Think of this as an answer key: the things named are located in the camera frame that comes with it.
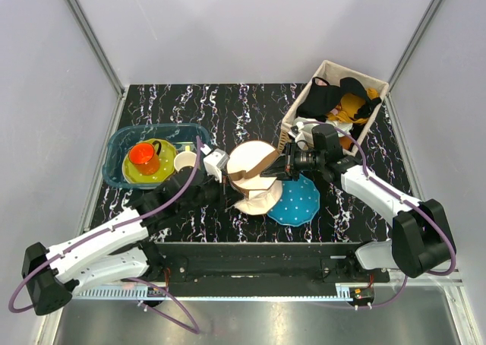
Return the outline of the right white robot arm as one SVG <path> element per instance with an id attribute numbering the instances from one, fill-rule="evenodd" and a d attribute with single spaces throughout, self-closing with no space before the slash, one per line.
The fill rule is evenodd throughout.
<path id="1" fill-rule="evenodd" d="M 336 126 L 318 122 L 312 126 L 312 141 L 306 142 L 293 128 L 283 152 L 261 172 L 263 177 L 281 181 L 296 180 L 303 172 L 337 186 L 364 202 L 385 219 L 392 238 L 359 246 L 345 262 L 349 279 L 362 281 L 374 269 L 398 269 L 407 277 L 422 274 L 447 276 L 456 269 L 456 247 L 442 204 L 422 201 L 394 188 L 372 172 L 365 156 L 344 154 Z"/>

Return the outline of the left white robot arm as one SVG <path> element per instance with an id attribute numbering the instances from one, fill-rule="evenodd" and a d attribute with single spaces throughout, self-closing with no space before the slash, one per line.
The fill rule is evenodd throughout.
<path id="1" fill-rule="evenodd" d="M 48 315 L 104 283 L 130 277 L 158 280 L 164 263 L 148 242 L 153 234 L 192 210 L 211 204 L 226 209 L 242 198 L 228 178 L 218 182 L 184 168 L 104 224 L 57 245 L 28 246 L 21 271 L 21 286 L 31 301 L 25 309 Z"/>

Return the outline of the cream round laundry bag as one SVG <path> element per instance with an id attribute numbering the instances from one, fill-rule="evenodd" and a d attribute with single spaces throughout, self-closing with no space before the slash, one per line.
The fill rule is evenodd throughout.
<path id="1" fill-rule="evenodd" d="M 226 171 L 231 186 L 243 194 L 235 209 L 247 215 L 264 215 L 279 201 L 282 183 L 261 175 L 278 156 L 273 145 L 260 140 L 246 141 L 233 149 Z"/>

